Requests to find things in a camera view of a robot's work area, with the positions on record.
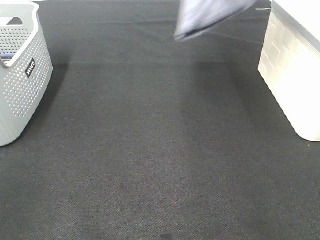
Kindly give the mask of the blue cloth inside basket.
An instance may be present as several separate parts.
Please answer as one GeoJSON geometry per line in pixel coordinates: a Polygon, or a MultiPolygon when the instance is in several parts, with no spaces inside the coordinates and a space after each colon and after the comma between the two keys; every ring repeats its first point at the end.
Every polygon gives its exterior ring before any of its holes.
{"type": "Polygon", "coordinates": [[[14,53],[1,53],[0,54],[0,58],[5,62],[10,61],[14,56],[15,56],[14,53]]]}

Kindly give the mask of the black table mat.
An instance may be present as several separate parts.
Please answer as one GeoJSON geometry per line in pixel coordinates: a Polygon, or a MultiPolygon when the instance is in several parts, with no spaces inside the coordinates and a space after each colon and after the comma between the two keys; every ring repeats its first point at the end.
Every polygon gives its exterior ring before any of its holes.
{"type": "Polygon", "coordinates": [[[53,63],[0,150],[3,240],[317,240],[320,145],[258,72],[270,2],[176,42],[176,0],[42,1],[53,63]]]}

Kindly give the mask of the grey perforated laundry basket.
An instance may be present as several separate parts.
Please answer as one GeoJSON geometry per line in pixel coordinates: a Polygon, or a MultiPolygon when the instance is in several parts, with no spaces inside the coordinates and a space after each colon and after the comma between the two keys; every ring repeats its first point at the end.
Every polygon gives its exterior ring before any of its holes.
{"type": "Polygon", "coordinates": [[[0,145],[24,131],[50,82],[53,64],[38,15],[30,0],[0,2],[0,145]]]}

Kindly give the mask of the white plastic storage bin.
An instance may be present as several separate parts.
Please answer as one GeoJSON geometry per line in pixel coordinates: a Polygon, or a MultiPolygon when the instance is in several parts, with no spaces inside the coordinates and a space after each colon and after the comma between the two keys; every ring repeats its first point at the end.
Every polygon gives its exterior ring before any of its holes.
{"type": "Polygon", "coordinates": [[[320,2],[273,0],[258,71],[295,132],[320,140],[320,2]]]}

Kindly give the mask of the lavender towel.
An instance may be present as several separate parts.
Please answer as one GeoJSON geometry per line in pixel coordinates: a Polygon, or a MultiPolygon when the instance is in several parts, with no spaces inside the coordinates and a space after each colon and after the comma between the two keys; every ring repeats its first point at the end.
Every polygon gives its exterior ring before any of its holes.
{"type": "Polygon", "coordinates": [[[183,42],[252,7],[255,0],[181,0],[174,39],[183,42]]]}

